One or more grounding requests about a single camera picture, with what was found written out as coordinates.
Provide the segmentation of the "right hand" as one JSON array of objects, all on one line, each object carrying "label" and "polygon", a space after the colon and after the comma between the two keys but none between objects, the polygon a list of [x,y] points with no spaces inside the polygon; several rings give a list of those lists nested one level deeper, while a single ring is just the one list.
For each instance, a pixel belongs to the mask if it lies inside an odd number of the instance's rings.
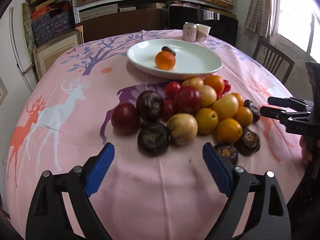
[{"label": "right hand", "polygon": [[313,156],[311,153],[312,144],[308,141],[307,137],[301,136],[299,145],[302,149],[302,160],[304,165],[308,165],[310,161],[312,161]]}]

